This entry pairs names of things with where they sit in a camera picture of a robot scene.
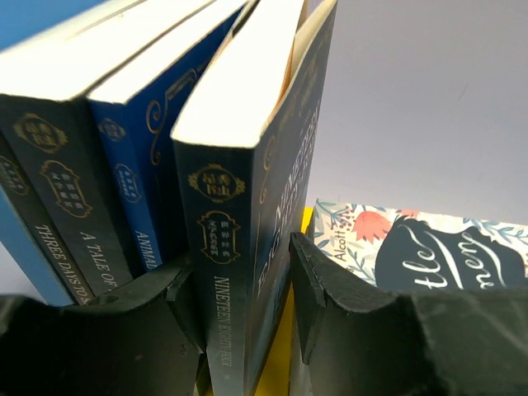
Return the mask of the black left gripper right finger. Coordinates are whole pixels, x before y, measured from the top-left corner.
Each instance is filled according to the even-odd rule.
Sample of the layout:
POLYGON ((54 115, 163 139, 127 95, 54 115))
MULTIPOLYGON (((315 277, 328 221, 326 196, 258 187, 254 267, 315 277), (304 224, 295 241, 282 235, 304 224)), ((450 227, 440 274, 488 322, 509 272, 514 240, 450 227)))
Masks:
POLYGON ((527 290, 385 292, 290 236, 316 395, 524 395, 527 290))

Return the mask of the Animal Farm book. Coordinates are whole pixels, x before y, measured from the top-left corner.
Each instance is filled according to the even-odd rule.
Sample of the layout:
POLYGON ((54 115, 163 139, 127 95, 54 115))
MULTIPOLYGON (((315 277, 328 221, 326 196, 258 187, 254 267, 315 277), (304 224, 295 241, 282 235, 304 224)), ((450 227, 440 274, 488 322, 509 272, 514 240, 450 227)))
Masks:
POLYGON ((213 1, 89 92, 108 163, 146 270, 187 248, 170 132, 243 1, 213 1))

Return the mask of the A Tale of Two Cities book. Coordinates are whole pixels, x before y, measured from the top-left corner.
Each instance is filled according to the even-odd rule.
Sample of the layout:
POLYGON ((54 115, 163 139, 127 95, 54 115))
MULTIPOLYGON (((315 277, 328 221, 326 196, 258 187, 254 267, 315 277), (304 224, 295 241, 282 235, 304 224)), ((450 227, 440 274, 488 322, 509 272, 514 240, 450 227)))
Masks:
POLYGON ((87 94, 202 1, 105 1, 1 53, 1 131, 96 295, 143 267, 87 94))

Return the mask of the Three Days to See book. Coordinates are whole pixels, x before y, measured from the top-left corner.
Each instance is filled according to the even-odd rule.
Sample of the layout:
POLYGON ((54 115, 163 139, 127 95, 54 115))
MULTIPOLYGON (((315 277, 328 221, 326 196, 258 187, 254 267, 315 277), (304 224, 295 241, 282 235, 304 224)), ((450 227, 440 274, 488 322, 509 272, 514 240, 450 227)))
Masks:
POLYGON ((92 302, 95 298, 92 289, 5 138, 1 138, 1 183, 30 235, 68 292, 80 305, 92 302))

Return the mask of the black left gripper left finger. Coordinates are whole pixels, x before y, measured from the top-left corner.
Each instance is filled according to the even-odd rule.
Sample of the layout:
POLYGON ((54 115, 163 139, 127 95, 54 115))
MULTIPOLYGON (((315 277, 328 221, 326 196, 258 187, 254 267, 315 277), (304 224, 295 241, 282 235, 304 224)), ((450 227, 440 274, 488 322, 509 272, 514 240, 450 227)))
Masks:
POLYGON ((204 352, 188 255, 84 306, 1 298, 4 395, 195 395, 204 352))

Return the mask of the Nineteen Eighty-Four book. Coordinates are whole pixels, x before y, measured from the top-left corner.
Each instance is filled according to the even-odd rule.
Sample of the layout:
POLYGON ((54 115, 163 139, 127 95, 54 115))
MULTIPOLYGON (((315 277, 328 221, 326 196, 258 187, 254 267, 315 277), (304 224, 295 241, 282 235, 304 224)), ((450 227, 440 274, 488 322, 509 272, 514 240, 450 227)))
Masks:
POLYGON ((172 128, 217 395, 255 393, 279 327, 336 11, 249 2, 172 128))

